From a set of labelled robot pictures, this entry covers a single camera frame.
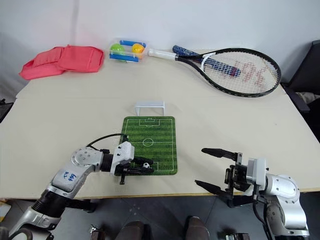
yellow ball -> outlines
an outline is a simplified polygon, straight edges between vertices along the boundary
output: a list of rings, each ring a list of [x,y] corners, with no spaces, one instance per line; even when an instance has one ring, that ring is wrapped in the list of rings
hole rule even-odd
[[[144,46],[139,43],[135,43],[132,45],[132,52],[135,54],[140,54],[145,50]]]

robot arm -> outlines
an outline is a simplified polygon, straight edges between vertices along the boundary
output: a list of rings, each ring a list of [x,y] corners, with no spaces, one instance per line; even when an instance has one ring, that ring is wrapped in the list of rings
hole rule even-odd
[[[153,161],[134,157],[135,147],[127,141],[126,136],[124,140],[116,147],[113,155],[107,149],[97,150],[91,146],[92,143],[76,150],[53,177],[41,197],[25,211],[9,235],[13,236],[27,226],[33,233],[33,239],[51,239],[52,235],[48,231],[56,228],[68,203],[77,195],[90,173],[102,171],[121,176],[120,184],[125,183],[127,174],[153,173],[150,167]],[[130,167],[131,162],[138,167]]]
[[[203,148],[202,152],[217,158],[228,158],[235,161],[226,169],[224,182],[228,188],[196,180],[196,184],[210,193],[227,199],[229,207],[253,203],[253,210],[262,222],[269,240],[308,239],[307,219],[299,197],[300,191],[296,182],[286,175],[268,174],[266,159],[250,158],[248,165],[242,165],[242,153],[229,152],[223,149]],[[234,195],[234,189],[244,192],[243,196]],[[263,219],[256,211],[256,204],[264,204]]]

white net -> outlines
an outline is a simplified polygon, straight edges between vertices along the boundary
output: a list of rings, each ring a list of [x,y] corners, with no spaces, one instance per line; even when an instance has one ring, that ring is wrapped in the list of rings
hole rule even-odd
[[[264,93],[278,82],[277,69],[270,62],[246,52],[212,55],[203,63],[203,71],[221,87],[244,94]]]

center circle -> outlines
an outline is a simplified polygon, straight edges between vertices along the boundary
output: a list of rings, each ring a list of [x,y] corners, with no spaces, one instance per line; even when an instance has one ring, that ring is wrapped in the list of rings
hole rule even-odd
[[[151,147],[154,144],[154,141],[151,138],[146,138],[142,141],[143,146]]]

green field mat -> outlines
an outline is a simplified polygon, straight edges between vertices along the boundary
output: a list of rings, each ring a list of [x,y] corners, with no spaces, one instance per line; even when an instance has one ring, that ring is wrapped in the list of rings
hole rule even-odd
[[[127,116],[123,121],[122,133],[128,135],[135,156],[154,161],[154,173],[151,175],[177,173],[176,125],[173,116]]]

